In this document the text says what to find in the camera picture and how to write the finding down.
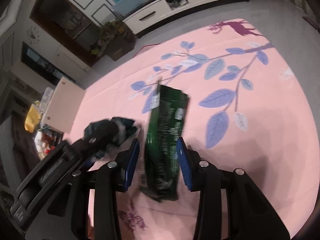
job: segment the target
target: printed leaf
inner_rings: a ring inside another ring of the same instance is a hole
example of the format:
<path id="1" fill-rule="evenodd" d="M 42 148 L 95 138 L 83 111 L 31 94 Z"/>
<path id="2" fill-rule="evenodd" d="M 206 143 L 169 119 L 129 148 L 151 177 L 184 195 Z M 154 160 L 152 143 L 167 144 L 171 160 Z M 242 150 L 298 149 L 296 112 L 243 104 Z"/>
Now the printed leaf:
<path id="1" fill-rule="evenodd" d="M 241 113 L 235 114 L 236 126 L 242 130 L 247 131 L 248 129 L 248 119 Z"/>
<path id="2" fill-rule="evenodd" d="M 247 42 L 247 44 L 253 48 L 257 48 L 261 46 L 259 43 L 255 43 L 255 42 Z"/>
<path id="3" fill-rule="evenodd" d="M 231 66 L 228 66 L 227 67 L 227 70 L 231 73 L 238 73 L 238 71 L 240 70 L 240 68 L 238 68 L 237 66 L 235 65 L 231 65 Z"/>
<path id="4" fill-rule="evenodd" d="M 197 64 L 195 64 L 195 65 L 193 65 L 191 67 L 188 67 L 184 72 L 185 73 L 192 72 L 192 71 L 195 71 L 195 70 L 197 70 L 197 69 L 199 69 L 201 67 L 202 67 L 202 64 L 197 63 Z"/>
<path id="5" fill-rule="evenodd" d="M 159 66 L 154 66 L 154 67 L 153 67 L 153 70 L 156 71 L 156 72 L 158 72 L 158 71 L 161 70 L 161 67 L 159 67 Z"/>
<path id="6" fill-rule="evenodd" d="M 140 81 L 133 83 L 131 85 L 131 88 L 135 91 L 139 91 L 139 90 L 143 89 L 146 85 L 147 84 L 144 81 L 140 80 Z"/>
<path id="7" fill-rule="evenodd" d="M 259 51 L 257 52 L 257 58 L 258 58 L 258 60 L 261 61 L 261 63 L 262 63 L 263 65 L 268 65 L 268 63 L 269 63 L 268 56 L 267 56 L 267 54 L 265 54 L 263 51 L 259 50 Z"/>
<path id="8" fill-rule="evenodd" d="M 188 45 L 188 49 L 192 49 L 194 46 L 195 46 L 195 43 L 194 43 L 194 42 L 189 43 L 189 45 Z"/>
<path id="9" fill-rule="evenodd" d="M 244 78 L 241 80 L 241 84 L 245 89 L 253 90 L 253 84 L 250 80 Z"/>
<path id="10" fill-rule="evenodd" d="M 186 59 L 184 61 L 179 62 L 179 65 L 181 65 L 183 67 L 191 67 L 195 64 L 198 64 L 198 62 L 196 62 L 195 60 L 191 60 L 191 59 Z"/>
<path id="11" fill-rule="evenodd" d="M 153 80 L 155 75 L 151 75 L 150 77 L 147 78 L 147 82 Z"/>
<path id="12" fill-rule="evenodd" d="M 175 75 L 176 73 L 179 72 L 180 69 L 181 69 L 181 66 L 174 67 L 171 71 L 171 75 Z"/>
<path id="13" fill-rule="evenodd" d="M 182 42 L 180 43 L 180 47 L 183 48 L 183 49 L 188 49 L 188 47 L 189 47 L 189 42 L 187 42 L 187 41 L 182 41 Z"/>
<path id="14" fill-rule="evenodd" d="M 199 106 L 206 108 L 216 108 L 230 103 L 236 93 L 230 89 L 219 89 L 208 95 L 205 99 L 199 102 Z"/>
<path id="15" fill-rule="evenodd" d="M 144 91 L 143 91 L 143 95 L 147 95 L 152 89 L 152 86 L 148 86 Z"/>
<path id="16" fill-rule="evenodd" d="M 216 146 L 224 137 L 229 126 L 229 117 L 225 111 L 211 116 L 207 124 L 205 147 L 207 149 Z"/>
<path id="17" fill-rule="evenodd" d="M 245 53 L 245 51 L 241 48 L 229 48 L 229 49 L 226 49 L 226 51 L 235 55 L 240 55 Z"/>
<path id="18" fill-rule="evenodd" d="M 153 97 L 155 94 L 156 94 L 156 91 L 153 90 L 153 91 L 149 94 L 149 96 L 147 97 L 146 102 L 145 102 L 145 104 L 144 104 L 144 107 L 143 107 L 143 109 L 142 109 L 142 111 L 141 111 L 142 114 L 145 114 L 145 113 L 147 113 L 147 112 L 150 111 L 151 100 L 152 100 L 152 97 Z"/>
<path id="19" fill-rule="evenodd" d="M 170 64 L 166 64 L 166 65 L 164 65 L 164 68 L 165 68 L 165 69 L 172 69 L 172 68 L 173 68 L 173 66 L 172 66 L 172 65 L 170 65 Z"/>
<path id="20" fill-rule="evenodd" d="M 201 63 L 201 64 L 205 64 L 205 63 L 209 62 L 209 58 L 203 54 L 190 55 L 188 57 L 188 59 L 195 60 L 196 62 Z"/>
<path id="21" fill-rule="evenodd" d="M 172 56 L 173 56 L 172 53 L 167 53 L 167 54 L 164 54 L 163 56 L 161 56 L 161 59 L 165 60 L 165 59 L 168 59 L 169 57 L 172 57 Z"/>
<path id="22" fill-rule="evenodd" d="M 137 96 L 137 93 L 134 93 L 133 95 L 129 96 L 128 100 L 131 100 Z"/>
<path id="23" fill-rule="evenodd" d="M 237 77 L 237 73 L 232 73 L 232 72 L 227 72 L 224 73 L 219 80 L 222 81 L 230 81 L 230 80 L 234 80 Z"/>
<path id="24" fill-rule="evenodd" d="M 223 59 L 217 59 L 213 62 L 211 62 L 207 69 L 204 72 L 204 79 L 208 80 L 216 75 L 218 75 L 224 68 L 224 60 Z"/>

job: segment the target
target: wall clock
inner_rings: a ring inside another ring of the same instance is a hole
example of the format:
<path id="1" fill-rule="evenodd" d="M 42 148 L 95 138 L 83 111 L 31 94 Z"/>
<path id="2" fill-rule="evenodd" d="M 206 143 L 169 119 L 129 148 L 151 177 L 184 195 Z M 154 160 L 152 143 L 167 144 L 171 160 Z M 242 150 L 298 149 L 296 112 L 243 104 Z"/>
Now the wall clock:
<path id="1" fill-rule="evenodd" d="M 27 37 L 29 44 L 37 44 L 39 42 L 39 34 L 36 27 L 30 27 L 30 29 L 27 30 Z"/>

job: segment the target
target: white sticker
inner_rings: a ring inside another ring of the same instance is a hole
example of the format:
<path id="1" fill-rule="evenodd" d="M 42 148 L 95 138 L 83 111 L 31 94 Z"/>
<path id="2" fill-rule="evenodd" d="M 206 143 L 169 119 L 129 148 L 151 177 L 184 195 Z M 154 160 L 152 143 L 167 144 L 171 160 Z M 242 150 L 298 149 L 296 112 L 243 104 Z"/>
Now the white sticker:
<path id="1" fill-rule="evenodd" d="M 175 119 L 177 120 L 182 120 L 184 115 L 184 109 L 183 108 L 178 108 L 176 111 Z"/>
<path id="2" fill-rule="evenodd" d="M 154 109 L 154 108 L 158 107 L 159 102 L 160 102 L 160 94 L 153 96 L 151 99 L 151 103 L 150 103 L 150 109 Z"/>

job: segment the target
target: yellow object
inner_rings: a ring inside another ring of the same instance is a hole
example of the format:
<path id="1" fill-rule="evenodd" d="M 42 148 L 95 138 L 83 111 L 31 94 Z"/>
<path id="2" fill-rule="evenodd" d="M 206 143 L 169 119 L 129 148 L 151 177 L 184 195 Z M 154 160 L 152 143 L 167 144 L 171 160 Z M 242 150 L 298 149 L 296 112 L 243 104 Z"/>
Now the yellow object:
<path id="1" fill-rule="evenodd" d="M 30 133 L 33 133 L 35 131 L 36 125 L 40 122 L 40 120 L 41 114 L 38 113 L 35 105 L 32 104 L 27 114 L 26 120 L 24 121 L 24 129 Z"/>

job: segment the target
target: blue gripper pad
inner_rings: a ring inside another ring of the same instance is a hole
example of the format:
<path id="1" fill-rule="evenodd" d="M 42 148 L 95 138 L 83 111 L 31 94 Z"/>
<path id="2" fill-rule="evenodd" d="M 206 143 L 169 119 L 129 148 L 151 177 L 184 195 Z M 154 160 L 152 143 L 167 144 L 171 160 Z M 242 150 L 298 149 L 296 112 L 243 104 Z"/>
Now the blue gripper pad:
<path id="1" fill-rule="evenodd" d="M 124 189 L 125 191 L 131 186 L 134 170 L 136 169 L 138 157 L 140 152 L 139 141 L 135 138 L 129 149 L 129 160 L 124 170 Z"/>
<path id="2" fill-rule="evenodd" d="M 190 163 L 190 158 L 188 158 L 189 153 L 182 137 L 177 140 L 177 155 L 184 179 L 184 184 L 188 187 L 188 190 L 192 190 L 191 165 L 193 166 L 193 163 Z"/>

